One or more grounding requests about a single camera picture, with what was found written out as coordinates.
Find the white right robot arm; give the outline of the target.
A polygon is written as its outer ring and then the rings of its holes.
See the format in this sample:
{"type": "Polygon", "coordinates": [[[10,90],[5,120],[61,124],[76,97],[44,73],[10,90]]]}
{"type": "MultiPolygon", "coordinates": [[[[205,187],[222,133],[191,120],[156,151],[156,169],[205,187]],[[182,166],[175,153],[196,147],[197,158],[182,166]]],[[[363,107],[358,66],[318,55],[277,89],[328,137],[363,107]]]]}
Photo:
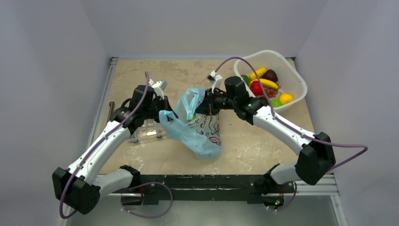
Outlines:
{"type": "Polygon", "coordinates": [[[250,97],[245,82],[237,76],[227,78],[224,84],[225,91],[207,89],[195,112],[215,115],[220,110],[233,110],[240,119],[271,133],[298,156],[295,163],[277,164],[265,174],[267,190],[275,192],[282,184],[298,180],[315,185],[335,165],[332,147],[324,144],[330,141],[327,134],[315,135],[273,113],[265,100],[250,97]]]}

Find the light blue plastic bag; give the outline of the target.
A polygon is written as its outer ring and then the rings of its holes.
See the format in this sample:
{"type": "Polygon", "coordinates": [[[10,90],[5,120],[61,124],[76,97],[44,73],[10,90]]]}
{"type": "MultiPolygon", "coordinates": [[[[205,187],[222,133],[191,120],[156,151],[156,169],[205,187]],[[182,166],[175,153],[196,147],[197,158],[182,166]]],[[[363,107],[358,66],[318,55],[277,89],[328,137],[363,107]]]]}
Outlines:
{"type": "Polygon", "coordinates": [[[195,113],[205,91],[205,88],[187,89],[173,109],[178,118],[169,111],[159,111],[160,124],[168,138],[183,143],[197,159],[217,158],[223,150],[219,115],[195,113]]]}

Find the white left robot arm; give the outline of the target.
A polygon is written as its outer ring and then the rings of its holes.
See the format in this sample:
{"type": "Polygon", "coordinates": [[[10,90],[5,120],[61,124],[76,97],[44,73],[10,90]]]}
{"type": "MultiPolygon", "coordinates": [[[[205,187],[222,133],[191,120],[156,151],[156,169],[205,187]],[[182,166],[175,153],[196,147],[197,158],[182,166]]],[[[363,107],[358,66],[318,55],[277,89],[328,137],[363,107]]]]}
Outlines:
{"type": "Polygon", "coordinates": [[[161,182],[141,182],[140,171],[123,165],[111,174],[98,173],[116,149],[143,125],[145,120],[159,121],[159,111],[171,111],[167,96],[156,93],[154,88],[139,85],[128,106],[115,109],[105,129],[84,154],[66,169],[57,168],[53,174],[56,198],[60,201],[59,212],[63,219],[76,212],[88,214],[99,200],[115,191],[136,192],[140,187],[150,190],[162,186],[172,197],[171,190],[161,182]]]}

